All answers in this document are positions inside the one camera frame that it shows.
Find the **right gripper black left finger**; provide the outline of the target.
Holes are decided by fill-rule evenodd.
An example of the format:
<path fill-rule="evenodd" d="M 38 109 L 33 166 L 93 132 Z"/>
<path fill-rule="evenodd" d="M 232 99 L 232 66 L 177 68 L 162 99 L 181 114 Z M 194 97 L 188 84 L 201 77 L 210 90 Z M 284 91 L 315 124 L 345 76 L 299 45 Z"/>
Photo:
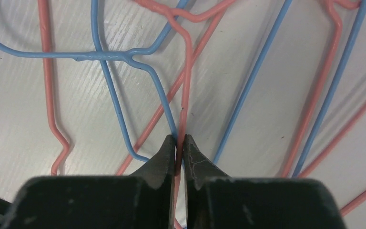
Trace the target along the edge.
<path fill-rule="evenodd" d="M 34 177 L 18 191 L 4 229 L 172 229 L 175 140 L 128 176 Z"/>

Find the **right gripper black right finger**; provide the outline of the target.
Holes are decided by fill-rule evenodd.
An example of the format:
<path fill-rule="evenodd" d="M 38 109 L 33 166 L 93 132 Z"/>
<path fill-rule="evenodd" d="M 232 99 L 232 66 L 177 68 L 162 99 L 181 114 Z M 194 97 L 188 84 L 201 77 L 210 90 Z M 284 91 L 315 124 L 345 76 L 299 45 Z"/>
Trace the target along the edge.
<path fill-rule="evenodd" d="M 305 178 L 231 177 L 186 135 L 183 160 L 189 229 L 344 229 L 323 183 Z"/>

